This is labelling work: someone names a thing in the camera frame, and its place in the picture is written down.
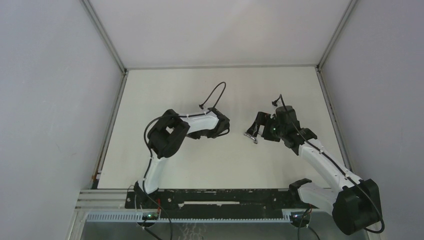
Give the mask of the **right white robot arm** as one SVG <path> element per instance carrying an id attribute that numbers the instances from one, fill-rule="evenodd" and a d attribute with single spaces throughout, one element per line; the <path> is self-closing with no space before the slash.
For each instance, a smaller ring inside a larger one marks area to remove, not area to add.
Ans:
<path id="1" fill-rule="evenodd" d="M 257 136 L 272 142 L 282 141 L 303 158 L 327 182 L 322 188 L 303 178 L 289 185 L 289 203 L 295 208 L 310 204 L 323 210 L 345 234 L 360 230 L 380 234 L 385 229 L 379 187 L 372 179 L 364 180 L 334 160 L 309 128 L 301 127 L 291 106 L 279 106 L 273 114 L 258 112 L 244 133 L 255 143 Z"/>

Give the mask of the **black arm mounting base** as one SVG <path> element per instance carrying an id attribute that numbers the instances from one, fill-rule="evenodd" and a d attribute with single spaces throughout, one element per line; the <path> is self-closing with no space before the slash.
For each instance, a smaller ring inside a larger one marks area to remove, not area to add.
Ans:
<path id="1" fill-rule="evenodd" d="M 288 188 L 158 189 L 144 195 L 130 187 L 125 209 L 158 213 L 172 218 L 272 218 L 278 212 L 300 212 L 310 207 Z"/>

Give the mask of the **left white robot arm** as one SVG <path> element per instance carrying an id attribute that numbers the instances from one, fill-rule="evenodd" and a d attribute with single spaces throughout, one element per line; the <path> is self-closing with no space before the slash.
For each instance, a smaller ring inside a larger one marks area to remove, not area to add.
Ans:
<path id="1" fill-rule="evenodd" d="M 165 164 L 177 153 L 186 138 L 215 139 L 229 132 L 230 119 L 215 107 L 185 115 L 168 109 L 163 115 L 153 119 L 143 134 L 149 151 L 149 162 L 145 173 L 134 185 L 134 190 L 139 192 L 136 199 L 138 204 L 145 209 L 155 205 L 157 196 L 154 192 L 159 189 Z"/>

